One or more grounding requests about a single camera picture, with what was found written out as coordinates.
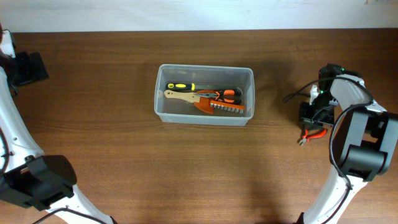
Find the small red cutting pliers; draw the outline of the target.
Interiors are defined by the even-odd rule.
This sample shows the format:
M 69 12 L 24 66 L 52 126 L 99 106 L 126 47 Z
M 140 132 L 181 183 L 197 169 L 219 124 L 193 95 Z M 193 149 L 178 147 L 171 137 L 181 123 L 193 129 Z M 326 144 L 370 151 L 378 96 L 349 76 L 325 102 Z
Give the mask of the small red cutting pliers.
M 322 129 L 316 133 L 310 134 L 309 131 L 307 129 L 304 130 L 304 133 L 301 135 L 300 140 L 298 141 L 298 144 L 300 146 L 303 146 L 304 144 L 306 144 L 307 142 L 309 142 L 312 139 L 318 139 L 318 138 L 322 138 L 323 136 L 325 136 L 327 133 L 326 129 Z

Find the orange socket rail with sockets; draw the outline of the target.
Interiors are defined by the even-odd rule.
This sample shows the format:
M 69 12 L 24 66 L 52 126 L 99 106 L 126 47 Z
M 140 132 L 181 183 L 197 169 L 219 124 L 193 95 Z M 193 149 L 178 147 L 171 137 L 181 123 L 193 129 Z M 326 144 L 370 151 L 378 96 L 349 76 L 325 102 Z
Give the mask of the orange socket rail with sockets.
M 210 106 L 212 108 L 218 109 L 218 110 L 225 110 L 225 111 L 230 111 L 234 113 L 239 113 L 243 114 L 245 107 L 241 105 L 235 105 L 231 103 L 225 103 L 222 101 L 216 101 L 216 100 L 211 100 L 210 101 Z

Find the needle-nose pliers orange-black handles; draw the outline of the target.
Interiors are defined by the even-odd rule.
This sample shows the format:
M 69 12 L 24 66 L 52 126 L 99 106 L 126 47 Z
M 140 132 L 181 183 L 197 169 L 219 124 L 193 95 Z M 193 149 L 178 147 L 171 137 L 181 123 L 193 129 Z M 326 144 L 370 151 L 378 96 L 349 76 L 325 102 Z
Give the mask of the needle-nose pliers orange-black handles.
M 240 105 L 242 100 L 240 99 L 242 93 L 237 90 L 200 90 L 195 92 L 196 95 L 212 98 L 215 101 L 220 101 L 223 103 L 231 103 L 235 105 Z

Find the orange scraper wooden handle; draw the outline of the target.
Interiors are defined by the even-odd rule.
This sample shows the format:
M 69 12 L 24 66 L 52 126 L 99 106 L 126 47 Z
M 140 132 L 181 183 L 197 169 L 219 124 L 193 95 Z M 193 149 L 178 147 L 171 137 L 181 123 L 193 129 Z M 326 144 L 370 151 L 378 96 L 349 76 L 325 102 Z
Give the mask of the orange scraper wooden handle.
M 166 98 L 178 99 L 192 103 L 197 109 L 202 112 L 213 114 L 214 109 L 210 106 L 210 99 L 203 96 L 198 96 L 195 93 L 182 93 L 172 90 L 165 90 L 164 96 Z

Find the metal file yellow-black handle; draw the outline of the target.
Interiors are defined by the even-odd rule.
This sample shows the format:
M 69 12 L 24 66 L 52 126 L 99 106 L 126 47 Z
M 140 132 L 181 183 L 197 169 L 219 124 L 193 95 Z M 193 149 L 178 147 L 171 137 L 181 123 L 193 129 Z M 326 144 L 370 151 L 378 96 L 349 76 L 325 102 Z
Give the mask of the metal file yellow-black handle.
M 242 90 L 237 86 L 232 85 L 207 85 L 207 84 L 195 84 L 195 83 L 168 83 L 165 88 L 172 91 L 199 91 L 199 90 L 231 90 L 236 95 L 242 95 Z

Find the clear plastic container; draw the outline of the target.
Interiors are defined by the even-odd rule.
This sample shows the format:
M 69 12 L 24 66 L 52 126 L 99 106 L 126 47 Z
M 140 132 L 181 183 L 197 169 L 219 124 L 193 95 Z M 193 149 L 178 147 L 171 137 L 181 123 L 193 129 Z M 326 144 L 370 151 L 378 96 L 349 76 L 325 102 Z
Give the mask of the clear plastic container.
M 237 88 L 242 91 L 241 99 L 245 110 L 234 113 L 215 109 L 213 114 L 205 113 L 187 101 L 166 98 L 164 91 L 169 83 Z M 176 64 L 163 64 L 159 68 L 154 111 L 163 122 L 245 126 L 254 116 L 254 104 L 254 73 L 250 68 Z

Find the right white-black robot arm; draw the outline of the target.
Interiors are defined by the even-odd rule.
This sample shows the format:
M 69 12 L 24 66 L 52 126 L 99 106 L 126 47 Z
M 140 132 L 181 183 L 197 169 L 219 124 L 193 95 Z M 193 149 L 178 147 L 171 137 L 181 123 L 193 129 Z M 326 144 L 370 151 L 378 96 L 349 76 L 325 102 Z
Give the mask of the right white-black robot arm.
M 337 223 L 353 197 L 388 171 L 397 144 L 397 115 L 376 102 L 359 73 L 340 65 L 327 64 L 308 85 L 309 101 L 299 109 L 303 128 L 298 143 L 330 133 L 331 169 L 297 223 Z

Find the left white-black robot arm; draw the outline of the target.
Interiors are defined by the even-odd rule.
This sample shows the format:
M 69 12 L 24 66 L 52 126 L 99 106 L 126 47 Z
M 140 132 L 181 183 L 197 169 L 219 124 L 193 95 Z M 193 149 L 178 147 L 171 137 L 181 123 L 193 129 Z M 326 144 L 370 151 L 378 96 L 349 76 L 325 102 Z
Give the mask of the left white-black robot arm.
M 1 30 L 1 200 L 34 207 L 66 223 L 115 223 L 97 209 L 77 186 L 65 156 L 46 155 L 28 132 L 14 102 L 17 86 L 47 76 L 39 54 L 32 54 L 33 73 L 18 67 L 12 34 Z

